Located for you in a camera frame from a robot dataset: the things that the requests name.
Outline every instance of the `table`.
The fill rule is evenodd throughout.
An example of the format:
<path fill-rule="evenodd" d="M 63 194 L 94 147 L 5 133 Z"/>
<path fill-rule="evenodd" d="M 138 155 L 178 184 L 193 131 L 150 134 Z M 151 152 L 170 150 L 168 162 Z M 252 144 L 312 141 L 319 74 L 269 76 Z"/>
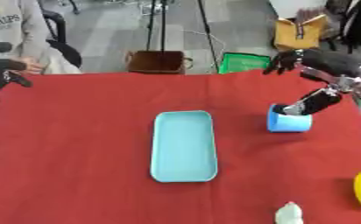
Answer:
<path fill-rule="evenodd" d="M 271 134 L 271 103 L 319 83 L 295 74 L 92 74 L 31 77 L 0 92 L 0 224 L 273 223 L 288 201 L 305 223 L 361 223 L 361 116 L 351 99 L 304 134 Z M 149 175 L 152 123 L 204 109 L 218 176 L 161 184 Z"/>

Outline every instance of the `gray floor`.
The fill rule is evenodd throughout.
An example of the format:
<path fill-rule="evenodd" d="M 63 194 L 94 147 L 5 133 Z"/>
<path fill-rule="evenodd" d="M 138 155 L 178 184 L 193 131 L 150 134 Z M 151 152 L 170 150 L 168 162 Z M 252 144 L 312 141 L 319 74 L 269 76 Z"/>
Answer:
<path fill-rule="evenodd" d="M 55 0 L 48 0 L 46 7 L 60 12 L 67 20 L 67 41 L 81 52 L 83 72 L 125 71 L 127 52 L 145 49 L 148 17 L 141 16 L 134 0 L 129 0 L 129 4 L 75 1 L 81 8 L 80 15 L 74 15 L 71 6 L 59 6 Z M 270 44 L 276 15 L 267 0 L 204 2 L 219 59 L 223 52 L 275 54 Z M 152 49 L 159 46 L 159 23 L 157 16 Z M 214 70 L 208 41 L 197 32 L 204 33 L 196 0 L 175 0 L 167 13 L 166 49 L 184 51 L 194 60 L 188 74 L 211 73 Z"/>

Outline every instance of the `black stand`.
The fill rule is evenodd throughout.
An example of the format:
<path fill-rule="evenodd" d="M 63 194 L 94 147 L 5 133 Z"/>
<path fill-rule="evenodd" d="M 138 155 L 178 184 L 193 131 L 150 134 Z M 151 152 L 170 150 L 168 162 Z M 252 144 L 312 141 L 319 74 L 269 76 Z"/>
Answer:
<path fill-rule="evenodd" d="M 152 42 L 152 30 L 153 30 L 153 23 L 154 23 L 154 10 L 156 7 L 156 1 L 157 0 L 152 0 L 152 4 L 151 4 L 151 15 L 149 18 L 149 25 L 148 25 L 148 41 L 146 43 L 146 51 L 149 51 L 151 48 L 151 42 Z M 212 58 L 213 61 L 215 63 L 215 68 L 216 71 L 219 73 L 219 65 L 217 62 L 217 57 L 216 57 L 216 53 L 215 53 L 215 47 L 213 47 L 213 41 L 212 41 L 212 36 L 211 36 L 211 32 L 210 32 L 210 27 L 209 27 L 209 23 L 207 20 L 207 16 L 205 13 L 205 9 L 203 8 L 203 3 L 202 0 L 197 0 L 198 3 L 198 8 L 200 9 L 200 13 L 202 16 L 202 22 L 203 22 L 203 26 L 205 29 L 205 33 L 207 35 L 207 39 L 209 42 L 209 47 L 210 47 L 210 52 L 212 53 Z M 162 6 L 162 29 L 161 29 L 161 51 L 164 52 L 165 51 L 165 44 L 166 44 L 166 40 L 165 40 L 165 36 L 166 36 L 166 6 L 167 6 L 167 0 L 161 0 L 161 6 Z"/>

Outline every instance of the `metal pole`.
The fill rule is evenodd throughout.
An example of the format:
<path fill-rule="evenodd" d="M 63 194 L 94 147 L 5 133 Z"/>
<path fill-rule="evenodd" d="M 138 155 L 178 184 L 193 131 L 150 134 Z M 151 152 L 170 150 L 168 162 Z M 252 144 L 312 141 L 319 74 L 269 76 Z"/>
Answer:
<path fill-rule="evenodd" d="M 156 0 L 152 0 L 151 4 L 151 15 L 149 17 L 149 25 L 148 25 L 148 42 L 146 43 L 146 51 L 151 50 L 151 42 L 152 42 L 152 30 L 153 30 L 153 22 L 154 22 L 154 10 L 156 8 Z"/>
<path fill-rule="evenodd" d="M 209 24 L 208 24 L 208 20 L 207 20 L 205 10 L 203 8 L 203 3 L 202 3 L 202 0 L 197 0 L 197 2 L 198 2 L 198 7 L 200 8 L 203 26 L 204 26 L 205 32 L 207 34 L 207 38 L 208 38 L 208 42 L 209 42 L 209 46 L 210 46 L 210 51 L 212 52 L 212 58 L 213 58 L 213 61 L 215 62 L 216 71 L 219 73 L 219 65 L 217 63 L 217 57 L 216 57 L 216 53 L 215 53 L 215 48 L 213 47 L 212 37 L 210 36 L 210 27 L 209 27 Z"/>
<path fill-rule="evenodd" d="M 161 52 L 166 50 L 166 0 L 161 0 Z"/>

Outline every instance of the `person's hand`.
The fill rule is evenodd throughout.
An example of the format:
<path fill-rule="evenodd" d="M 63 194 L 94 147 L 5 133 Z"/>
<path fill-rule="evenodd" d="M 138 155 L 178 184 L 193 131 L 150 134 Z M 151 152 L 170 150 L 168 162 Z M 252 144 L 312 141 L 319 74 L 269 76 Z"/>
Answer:
<path fill-rule="evenodd" d="M 341 75 L 352 78 L 359 76 L 361 58 L 341 52 L 326 52 L 320 49 L 291 50 L 280 52 L 264 74 L 278 70 L 278 74 L 295 69 L 297 64 L 323 71 L 335 77 Z"/>
<path fill-rule="evenodd" d="M 18 60 L 26 64 L 26 69 L 20 72 L 21 74 L 40 74 L 43 71 L 44 67 L 33 58 L 20 58 Z"/>

